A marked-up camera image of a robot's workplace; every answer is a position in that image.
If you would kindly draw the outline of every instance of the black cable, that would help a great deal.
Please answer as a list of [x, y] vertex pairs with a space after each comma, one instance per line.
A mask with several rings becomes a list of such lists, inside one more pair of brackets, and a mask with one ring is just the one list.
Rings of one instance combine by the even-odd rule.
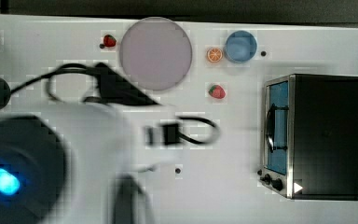
[[96, 75], [98, 75], [98, 70], [92, 68], [92, 67], [87, 67], [86, 65], [80, 64], [80, 63], [67, 63], [64, 64], [60, 67], [58, 67], [55, 71], [44, 74], [40, 77], [35, 77], [32, 78], [31, 80], [28, 80], [24, 83], [22, 83], [20, 86], [14, 88], [13, 90], [11, 90], [10, 95], [15, 94], [16, 92], [24, 89], [27, 86], [30, 86], [42, 79], [45, 78], [52, 78], [54, 76], [57, 75], [63, 75], [63, 74], [70, 74], [70, 73], [78, 73], [78, 74], [85, 74], [85, 75], [89, 75], [89, 76], [93, 76], [95, 77]]
[[[56, 75], [63, 75], [63, 74], [68, 74], [68, 73], [71, 73], [69, 71], [72, 71], [72, 69], [67, 69], [67, 68], [61, 68], [58, 72], [59, 74], [55, 74]], [[76, 71], [74, 73], [77, 73], [77, 74], [87, 74], [89, 70], [78, 70], [76, 69]], [[52, 79], [55, 77], [55, 76], [51, 76], [48, 78], [48, 81], [46, 82], [46, 85], [45, 85], [45, 92], [46, 94], [48, 95], [48, 97], [50, 98], [50, 100], [53, 100], [53, 101], [59, 101], [59, 102], [62, 102], [62, 100], [57, 96], [55, 95], [52, 90], [51, 90], [51, 83], [52, 83]]]
[[187, 142], [196, 144], [196, 145], [206, 145], [206, 144], [211, 144], [212, 142], [214, 142], [217, 139], [219, 128], [213, 121], [204, 119], [204, 118], [199, 118], [199, 117], [178, 116], [177, 118], [182, 119], [182, 120], [193, 120], [193, 121], [202, 122], [202, 123], [210, 125], [214, 130], [214, 134], [212, 134], [212, 136], [208, 140], [205, 140], [205, 141], [199, 141], [194, 138], [188, 137], [187, 135], [184, 135], [183, 133], [179, 133], [180, 137], [182, 139], [186, 140]]

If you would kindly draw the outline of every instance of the orange object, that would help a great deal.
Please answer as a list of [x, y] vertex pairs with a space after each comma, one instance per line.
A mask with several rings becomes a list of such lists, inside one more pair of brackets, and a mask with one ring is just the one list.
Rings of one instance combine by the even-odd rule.
[[217, 63], [223, 58], [223, 51], [221, 49], [213, 48], [207, 52], [208, 61], [211, 63]]

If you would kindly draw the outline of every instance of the microwave window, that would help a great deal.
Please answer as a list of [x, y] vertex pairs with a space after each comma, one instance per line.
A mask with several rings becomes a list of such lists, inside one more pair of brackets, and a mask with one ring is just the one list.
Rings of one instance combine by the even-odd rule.
[[269, 111], [273, 113], [270, 125], [273, 138], [269, 139], [267, 168], [286, 175], [287, 166], [287, 114], [289, 107], [288, 82], [269, 86]]

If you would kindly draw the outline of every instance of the microwave oven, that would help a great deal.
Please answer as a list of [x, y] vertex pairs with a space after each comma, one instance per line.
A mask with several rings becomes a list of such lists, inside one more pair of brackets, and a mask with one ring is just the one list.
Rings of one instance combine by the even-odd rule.
[[358, 77], [267, 82], [260, 182], [288, 199], [358, 201]]

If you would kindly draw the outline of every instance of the white table surface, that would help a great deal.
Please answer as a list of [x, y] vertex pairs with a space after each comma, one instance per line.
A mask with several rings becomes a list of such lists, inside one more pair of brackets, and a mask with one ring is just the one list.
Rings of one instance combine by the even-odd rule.
[[[120, 40], [133, 20], [0, 15], [0, 76], [10, 87], [63, 63], [105, 62], [124, 76], [118, 59]], [[140, 176], [148, 190], [157, 223], [358, 223], [358, 202], [289, 201], [261, 186], [261, 89], [265, 81], [293, 73], [358, 76], [358, 29], [178, 22], [188, 33], [193, 63], [186, 79], [164, 92], [147, 91], [162, 104], [219, 123], [220, 139], [210, 147], [184, 150], [174, 165]], [[229, 34], [251, 32], [258, 50], [248, 63], [223, 59], [210, 64], [209, 47], [224, 46]], [[105, 34], [114, 49], [99, 49]], [[260, 52], [265, 50], [266, 57]], [[90, 85], [83, 76], [60, 77], [57, 92], [76, 100]], [[220, 83], [227, 97], [215, 101], [207, 87]], [[11, 106], [45, 99], [41, 84], [12, 98]], [[203, 134], [202, 128], [190, 128]]]

